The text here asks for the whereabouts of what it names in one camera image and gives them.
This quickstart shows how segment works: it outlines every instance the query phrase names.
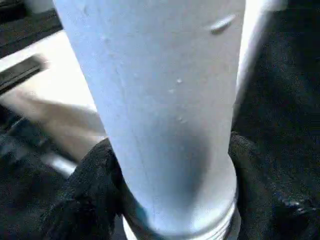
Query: white pipe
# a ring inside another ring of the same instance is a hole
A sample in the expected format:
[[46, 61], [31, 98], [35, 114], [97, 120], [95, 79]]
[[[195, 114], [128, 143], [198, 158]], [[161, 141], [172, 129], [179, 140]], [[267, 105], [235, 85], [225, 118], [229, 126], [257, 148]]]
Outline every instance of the white pipe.
[[119, 160], [134, 235], [223, 238], [244, 0], [55, 5]]

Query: beige surface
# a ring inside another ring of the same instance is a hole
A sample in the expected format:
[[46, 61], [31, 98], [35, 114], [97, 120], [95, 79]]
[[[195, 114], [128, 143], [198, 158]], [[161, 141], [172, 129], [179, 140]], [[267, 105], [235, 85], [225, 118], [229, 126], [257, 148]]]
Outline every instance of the beige surface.
[[0, 71], [35, 54], [46, 60], [46, 69], [3, 94], [0, 104], [40, 122], [80, 160], [106, 133], [64, 31], [1, 58]]

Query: white cylinder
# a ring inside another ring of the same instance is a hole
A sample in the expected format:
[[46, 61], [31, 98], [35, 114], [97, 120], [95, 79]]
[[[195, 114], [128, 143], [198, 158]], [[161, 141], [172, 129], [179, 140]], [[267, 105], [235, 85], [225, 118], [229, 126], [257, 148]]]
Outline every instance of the white cylinder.
[[55, 4], [121, 166], [131, 230], [223, 238], [244, 0]]

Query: black object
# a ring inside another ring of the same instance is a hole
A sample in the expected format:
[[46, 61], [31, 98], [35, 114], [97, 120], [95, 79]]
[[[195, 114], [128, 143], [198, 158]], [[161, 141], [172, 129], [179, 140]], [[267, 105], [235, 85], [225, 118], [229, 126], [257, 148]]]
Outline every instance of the black object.
[[50, 10], [0, 25], [0, 58], [15, 53], [62, 29], [56, 11]]
[[235, 104], [239, 240], [320, 239], [320, 12], [288, 6], [269, 13]]
[[42, 69], [41, 59], [32, 56], [0, 72], [0, 95], [21, 84]]
[[5, 113], [3, 109], [0, 129], [0, 239], [37, 240], [40, 239], [42, 214], [53, 204], [65, 179], [41, 162], [45, 151], [32, 147], [34, 143], [42, 142], [36, 141], [32, 128], [27, 132], [34, 143], [28, 144], [23, 135], [18, 136], [15, 132], [18, 127], [16, 120], [20, 118], [10, 112]]
[[45, 214], [46, 240], [111, 239], [115, 217], [122, 213], [122, 174], [108, 139], [81, 161], [55, 204]]
[[22, 0], [0, 1], [0, 24], [22, 19], [27, 16], [27, 9]]

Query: black cloth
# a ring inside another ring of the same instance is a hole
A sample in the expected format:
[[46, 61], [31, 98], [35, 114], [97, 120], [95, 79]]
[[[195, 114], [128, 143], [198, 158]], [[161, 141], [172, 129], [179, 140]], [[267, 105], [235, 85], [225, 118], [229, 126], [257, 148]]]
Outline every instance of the black cloth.
[[320, 12], [305, 2], [269, 14], [235, 104], [240, 240], [320, 239]]
[[97, 144], [57, 193], [44, 215], [46, 240], [111, 239], [122, 213], [122, 174], [108, 139]]
[[40, 239], [42, 214], [65, 182], [41, 162], [41, 155], [0, 131], [0, 239]]

